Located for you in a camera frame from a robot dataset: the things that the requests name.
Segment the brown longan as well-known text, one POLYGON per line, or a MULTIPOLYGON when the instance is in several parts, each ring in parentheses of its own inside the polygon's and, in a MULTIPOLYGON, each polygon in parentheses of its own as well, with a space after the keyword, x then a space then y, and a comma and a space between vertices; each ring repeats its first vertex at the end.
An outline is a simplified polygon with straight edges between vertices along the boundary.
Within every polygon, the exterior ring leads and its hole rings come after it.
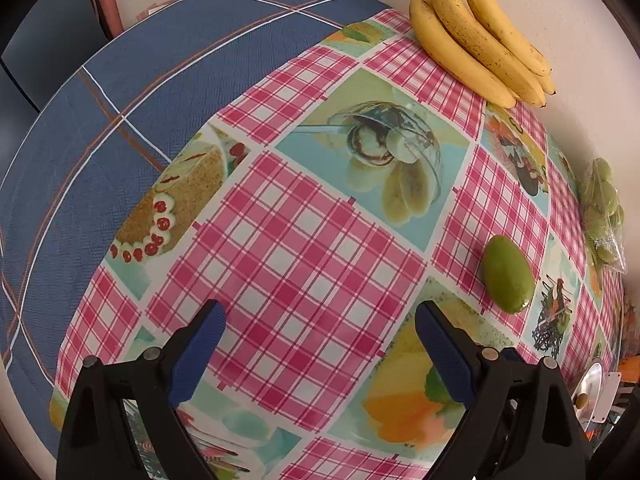
POLYGON ((589 398, 587 393, 578 394, 577 398, 575 399, 576 408, 584 408, 588 403, 588 400, 589 398))

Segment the plastic tray of green fruits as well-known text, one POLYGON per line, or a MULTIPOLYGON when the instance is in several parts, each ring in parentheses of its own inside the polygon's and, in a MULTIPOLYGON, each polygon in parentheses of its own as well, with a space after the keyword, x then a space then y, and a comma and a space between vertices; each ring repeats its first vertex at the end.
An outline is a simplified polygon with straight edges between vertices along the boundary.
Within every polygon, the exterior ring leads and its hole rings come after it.
POLYGON ((614 185, 613 170, 601 157, 594 158, 578 183, 582 229, 598 269, 627 270, 623 248, 625 211, 614 185))

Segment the metal round tray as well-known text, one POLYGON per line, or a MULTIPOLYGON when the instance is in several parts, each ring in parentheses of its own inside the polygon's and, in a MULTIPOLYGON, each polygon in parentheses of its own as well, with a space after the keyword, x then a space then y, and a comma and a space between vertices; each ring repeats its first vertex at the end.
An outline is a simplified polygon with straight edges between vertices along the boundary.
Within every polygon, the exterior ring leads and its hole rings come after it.
POLYGON ((570 389, 570 400, 572 400, 574 411, 578 422, 585 425, 591 420, 594 408, 596 407, 601 385, 603 382, 603 366, 599 360, 592 361, 584 374, 580 376, 573 388, 570 389), (587 393, 588 403, 584 408, 576 408, 575 399, 578 394, 587 393))

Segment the white rectangular device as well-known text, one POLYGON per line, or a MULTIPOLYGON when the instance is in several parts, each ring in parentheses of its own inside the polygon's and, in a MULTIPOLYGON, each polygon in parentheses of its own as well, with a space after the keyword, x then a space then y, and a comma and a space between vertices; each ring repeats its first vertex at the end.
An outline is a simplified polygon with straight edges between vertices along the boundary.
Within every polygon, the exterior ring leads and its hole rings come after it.
POLYGON ((593 410, 591 421, 595 424, 603 424, 608 418, 608 413, 614 404, 622 374, 620 372, 609 372, 603 378, 596 407, 593 410))

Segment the small green fruit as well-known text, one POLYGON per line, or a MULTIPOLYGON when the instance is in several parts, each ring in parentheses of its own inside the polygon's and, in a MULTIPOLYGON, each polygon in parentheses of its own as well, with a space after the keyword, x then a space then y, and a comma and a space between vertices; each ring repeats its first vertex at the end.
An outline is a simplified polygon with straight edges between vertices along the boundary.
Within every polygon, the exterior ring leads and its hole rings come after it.
POLYGON ((503 312, 517 314, 532 302, 536 286, 533 271, 509 237, 491 237, 480 259, 480 274, 490 299, 503 312))

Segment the blue plaid tablecloth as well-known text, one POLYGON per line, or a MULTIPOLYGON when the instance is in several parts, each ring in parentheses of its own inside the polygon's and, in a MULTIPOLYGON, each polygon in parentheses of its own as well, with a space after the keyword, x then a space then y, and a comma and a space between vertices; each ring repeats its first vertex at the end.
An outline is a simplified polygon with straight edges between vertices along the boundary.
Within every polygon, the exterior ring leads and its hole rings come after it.
POLYGON ((178 0, 65 81, 1 176, 1 351, 49 452, 49 402, 81 296, 117 229, 201 124, 378 0, 178 0))

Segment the pink checkered fruit tablecloth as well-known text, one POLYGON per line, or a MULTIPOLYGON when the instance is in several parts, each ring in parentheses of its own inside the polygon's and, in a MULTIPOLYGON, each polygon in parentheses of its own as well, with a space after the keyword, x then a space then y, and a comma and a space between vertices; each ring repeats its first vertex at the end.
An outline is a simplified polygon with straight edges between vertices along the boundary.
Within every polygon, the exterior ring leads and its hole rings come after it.
POLYGON ((435 301, 475 341, 573 379, 620 352, 623 289, 587 254, 573 171, 525 105, 464 88, 386 10, 209 119, 117 231, 66 330, 49 413, 86 356, 129 361, 206 300, 226 329, 177 408, 221 479, 417 479, 462 413, 414 329, 435 301), (536 282, 480 274, 495 235, 536 282))

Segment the yellow banana hidden back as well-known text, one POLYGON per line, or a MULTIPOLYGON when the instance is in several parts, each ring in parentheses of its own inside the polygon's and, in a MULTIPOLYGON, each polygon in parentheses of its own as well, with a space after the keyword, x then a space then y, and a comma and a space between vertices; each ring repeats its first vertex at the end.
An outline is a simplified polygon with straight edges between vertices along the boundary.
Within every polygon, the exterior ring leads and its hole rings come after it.
POLYGON ((548 96, 554 96, 556 93, 555 84, 550 74, 544 76, 536 76, 542 90, 548 96))

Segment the yellow banana middle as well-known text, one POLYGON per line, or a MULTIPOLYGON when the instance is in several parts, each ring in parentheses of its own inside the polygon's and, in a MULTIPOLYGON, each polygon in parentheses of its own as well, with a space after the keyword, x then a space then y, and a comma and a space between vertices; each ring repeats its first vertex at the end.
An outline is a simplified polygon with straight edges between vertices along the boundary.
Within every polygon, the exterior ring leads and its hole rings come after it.
POLYGON ((501 80, 524 102, 547 104, 534 74, 480 24, 462 0, 432 0, 442 24, 458 44, 501 80))

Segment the yellow banana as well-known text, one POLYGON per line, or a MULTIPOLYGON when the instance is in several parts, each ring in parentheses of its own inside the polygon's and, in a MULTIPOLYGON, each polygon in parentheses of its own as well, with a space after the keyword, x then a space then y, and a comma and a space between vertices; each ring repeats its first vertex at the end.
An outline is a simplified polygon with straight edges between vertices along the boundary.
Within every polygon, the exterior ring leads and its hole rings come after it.
POLYGON ((551 73, 551 66, 547 58, 511 22, 498 0, 466 1, 477 21, 534 75, 545 77, 551 73))
POLYGON ((418 43, 438 66, 486 101, 514 107, 516 99, 512 92, 449 35, 431 0, 410 0, 409 18, 418 43))
POLYGON ((534 74, 480 24, 462 0, 432 0, 442 24, 458 44, 501 80, 524 102, 547 104, 534 74))

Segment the yellow banana bottom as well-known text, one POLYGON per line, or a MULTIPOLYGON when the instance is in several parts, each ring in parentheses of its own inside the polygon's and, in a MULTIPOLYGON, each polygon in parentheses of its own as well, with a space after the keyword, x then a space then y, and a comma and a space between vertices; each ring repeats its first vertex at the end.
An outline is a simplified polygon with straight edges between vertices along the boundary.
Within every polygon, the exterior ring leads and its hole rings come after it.
POLYGON ((438 66, 486 101, 514 107, 516 99, 512 92, 449 35, 431 0, 410 0, 409 18, 418 43, 438 66))

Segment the yellow banana top front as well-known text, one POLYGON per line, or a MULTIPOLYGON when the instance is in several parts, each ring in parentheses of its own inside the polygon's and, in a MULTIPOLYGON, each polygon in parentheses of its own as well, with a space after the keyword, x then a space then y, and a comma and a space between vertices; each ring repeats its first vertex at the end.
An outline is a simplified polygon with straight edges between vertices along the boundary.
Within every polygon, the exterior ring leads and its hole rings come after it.
POLYGON ((551 73, 551 66, 547 58, 511 22, 498 0, 466 1, 477 21, 534 75, 545 77, 551 73))

